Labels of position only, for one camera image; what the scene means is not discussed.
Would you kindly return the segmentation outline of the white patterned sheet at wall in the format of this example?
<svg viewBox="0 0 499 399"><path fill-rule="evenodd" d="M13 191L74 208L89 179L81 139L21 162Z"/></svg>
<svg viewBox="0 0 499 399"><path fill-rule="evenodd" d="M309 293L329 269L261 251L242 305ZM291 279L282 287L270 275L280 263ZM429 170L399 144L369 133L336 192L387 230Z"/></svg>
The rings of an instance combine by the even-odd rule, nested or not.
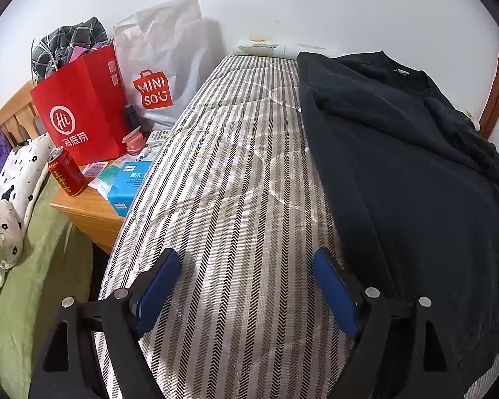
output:
<svg viewBox="0 0 499 399"><path fill-rule="evenodd" d="M302 52L322 54L326 57L340 57L343 52L332 48L304 44L264 40L240 40L232 47L232 54L242 56L272 57L295 60Z"/></svg>

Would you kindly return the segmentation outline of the black sweater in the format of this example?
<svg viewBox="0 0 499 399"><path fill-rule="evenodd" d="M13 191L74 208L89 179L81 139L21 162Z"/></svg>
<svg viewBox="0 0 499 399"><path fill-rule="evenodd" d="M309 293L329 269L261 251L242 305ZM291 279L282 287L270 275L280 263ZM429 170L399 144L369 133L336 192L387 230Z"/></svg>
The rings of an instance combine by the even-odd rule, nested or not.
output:
<svg viewBox="0 0 499 399"><path fill-rule="evenodd" d="M297 57L304 131L346 267L439 314L461 382L499 354L499 153L383 52Z"/></svg>

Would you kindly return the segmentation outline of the pink round container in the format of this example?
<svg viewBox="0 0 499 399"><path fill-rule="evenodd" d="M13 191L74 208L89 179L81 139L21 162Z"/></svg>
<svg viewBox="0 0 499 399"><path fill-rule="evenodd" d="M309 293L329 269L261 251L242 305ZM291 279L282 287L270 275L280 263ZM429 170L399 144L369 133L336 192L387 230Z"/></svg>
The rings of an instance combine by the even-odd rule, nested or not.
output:
<svg viewBox="0 0 499 399"><path fill-rule="evenodd" d="M141 128L137 127L132 130L128 135L122 139L122 143L125 145L127 153L131 156L137 156L146 147L146 139L141 131Z"/></svg>

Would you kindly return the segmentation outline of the wooden headboard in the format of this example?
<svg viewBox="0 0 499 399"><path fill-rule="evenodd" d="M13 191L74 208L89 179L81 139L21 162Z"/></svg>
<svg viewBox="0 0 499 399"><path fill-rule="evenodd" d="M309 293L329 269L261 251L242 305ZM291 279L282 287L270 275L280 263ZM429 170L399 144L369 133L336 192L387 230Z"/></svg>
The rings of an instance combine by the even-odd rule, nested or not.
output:
<svg viewBox="0 0 499 399"><path fill-rule="evenodd" d="M25 83L0 109L0 131L12 148L38 138L45 130L30 95L34 87L32 80Z"/></svg>

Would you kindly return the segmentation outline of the red drink can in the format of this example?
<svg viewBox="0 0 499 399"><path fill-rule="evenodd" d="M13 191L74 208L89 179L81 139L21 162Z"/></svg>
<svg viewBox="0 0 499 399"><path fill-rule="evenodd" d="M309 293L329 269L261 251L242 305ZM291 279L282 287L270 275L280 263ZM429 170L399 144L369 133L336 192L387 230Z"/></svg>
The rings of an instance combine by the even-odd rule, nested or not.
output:
<svg viewBox="0 0 499 399"><path fill-rule="evenodd" d="M84 174L64 147L52 150L48 158L48 170L70 197L77 196L86 185Z"/></svg>

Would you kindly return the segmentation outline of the red paper shopping bag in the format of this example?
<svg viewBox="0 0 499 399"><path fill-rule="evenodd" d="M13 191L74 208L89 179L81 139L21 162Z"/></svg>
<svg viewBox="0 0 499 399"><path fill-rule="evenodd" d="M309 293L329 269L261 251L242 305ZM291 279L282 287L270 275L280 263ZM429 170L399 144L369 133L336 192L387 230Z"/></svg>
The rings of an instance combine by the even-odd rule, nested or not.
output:
<svg viewBox="0 0 499 399"><path fill-rule="evenodd" d="M30 91L51 140L76 164L114 160L126 152L127 100L109 44L66 64Z"/></svg>

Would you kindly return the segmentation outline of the blue tissue pack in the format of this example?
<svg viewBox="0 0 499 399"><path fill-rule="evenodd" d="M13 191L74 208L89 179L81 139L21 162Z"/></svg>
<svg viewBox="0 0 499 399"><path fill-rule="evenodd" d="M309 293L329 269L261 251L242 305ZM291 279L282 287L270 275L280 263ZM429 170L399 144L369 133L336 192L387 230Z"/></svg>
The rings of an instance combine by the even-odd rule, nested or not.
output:
<svg viewBox="0 0 499 399"><path fill-rule="evenodd" d="M108 201L117 215L125 217L138 193L151 161L125 162L108 193Z"/></svg>

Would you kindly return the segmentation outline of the green bed sheet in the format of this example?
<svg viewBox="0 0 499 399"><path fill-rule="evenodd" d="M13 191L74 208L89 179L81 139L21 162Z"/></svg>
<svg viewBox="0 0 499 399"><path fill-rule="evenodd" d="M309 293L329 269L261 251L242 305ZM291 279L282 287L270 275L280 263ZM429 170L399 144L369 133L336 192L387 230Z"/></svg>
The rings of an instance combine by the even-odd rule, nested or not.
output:
<svg viewBox="0 0 499 399"><path fill-rule="evenodd" d="M25 398L38 354L61 301L91 291L91 240L51 206L58 185L47 178L28 226L0 201L0 385Z"/></svg>

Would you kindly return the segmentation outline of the wooden nightstand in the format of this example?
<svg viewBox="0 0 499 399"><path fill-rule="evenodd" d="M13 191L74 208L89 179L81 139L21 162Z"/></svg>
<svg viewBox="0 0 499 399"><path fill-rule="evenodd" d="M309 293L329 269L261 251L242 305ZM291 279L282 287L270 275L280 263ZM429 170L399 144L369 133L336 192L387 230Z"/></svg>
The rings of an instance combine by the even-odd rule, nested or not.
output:
<svg viewBox="0 0 499 399"><path fill-rule="evenodd" d="M96 246L110 255L124 218L117 215L110 203L88 186L91 181L92 178L86 177L83 190L74 197L63 188L59 188L51 206L66 216Z"/></svg>

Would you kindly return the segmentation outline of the black plaid garment in bag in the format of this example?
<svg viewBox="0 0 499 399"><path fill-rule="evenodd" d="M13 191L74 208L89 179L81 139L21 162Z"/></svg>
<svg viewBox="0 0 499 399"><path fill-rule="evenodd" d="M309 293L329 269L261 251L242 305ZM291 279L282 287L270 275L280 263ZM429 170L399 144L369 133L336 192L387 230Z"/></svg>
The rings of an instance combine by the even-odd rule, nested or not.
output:
<svg viewBox="0 0 499 399"><path fill-rule="evenodd" d="M96 51L110 44L102 23L92 17L89 20L57 28L31 44L30 68L32 80L37 84L73 61L75 51Z"/></svg>

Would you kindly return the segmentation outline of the white Miniso plastic bag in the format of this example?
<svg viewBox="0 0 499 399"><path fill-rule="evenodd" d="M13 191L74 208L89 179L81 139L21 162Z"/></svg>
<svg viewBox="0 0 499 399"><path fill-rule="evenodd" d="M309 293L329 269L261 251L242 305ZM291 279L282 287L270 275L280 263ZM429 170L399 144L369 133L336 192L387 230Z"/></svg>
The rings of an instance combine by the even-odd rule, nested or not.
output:
<svg viewBox="0 0 499 399"><path fill-rule="evenodd" d="M172 0L117 22L113 45L125 95L147 130L172 128L225 56L220 24L199 0Z"/></svg>

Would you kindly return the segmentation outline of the dark small bottle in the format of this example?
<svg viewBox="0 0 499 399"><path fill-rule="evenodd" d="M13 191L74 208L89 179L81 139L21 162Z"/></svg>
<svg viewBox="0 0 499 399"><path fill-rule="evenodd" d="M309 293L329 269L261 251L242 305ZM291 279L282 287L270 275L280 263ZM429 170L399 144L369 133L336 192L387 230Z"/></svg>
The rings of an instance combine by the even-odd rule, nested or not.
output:
<svg viewBox="0 0 499 399"><path fill-rule="evenodd" d="M138 113L133 104L128 104L125 107L125 115L129 124L129 130L132 132L135 129L142 131L142 124L138 117Z"/></svg>

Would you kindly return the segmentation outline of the striped grey white mattress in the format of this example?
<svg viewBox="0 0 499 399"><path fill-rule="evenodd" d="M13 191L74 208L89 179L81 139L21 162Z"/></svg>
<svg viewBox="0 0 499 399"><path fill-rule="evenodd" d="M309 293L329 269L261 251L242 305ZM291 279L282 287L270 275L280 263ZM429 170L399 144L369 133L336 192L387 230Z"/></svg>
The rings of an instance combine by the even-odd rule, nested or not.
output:
<svg viewBox="0 0 499 399"><path fill-rule="evenodd" d="M304 131L297 58L218 65L150 165L101 295L168 248L180 273L140 342L165 397L329 394L353 341L315 283L314 253L349 270ZM482 397L498 374L499 354L464 394Z"/></svg>

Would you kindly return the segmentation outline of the white black-patterned pillow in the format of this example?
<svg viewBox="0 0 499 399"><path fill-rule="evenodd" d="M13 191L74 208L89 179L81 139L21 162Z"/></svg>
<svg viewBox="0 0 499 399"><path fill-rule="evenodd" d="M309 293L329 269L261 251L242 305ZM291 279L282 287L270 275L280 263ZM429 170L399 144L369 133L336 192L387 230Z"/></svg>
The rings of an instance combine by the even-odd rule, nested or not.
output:
<svg viewBox="0 0 499 399"><path fill-rule="evenodd" d="M18 261L54 143L45 133L12 150L0 174L0 268Z"/></svg>

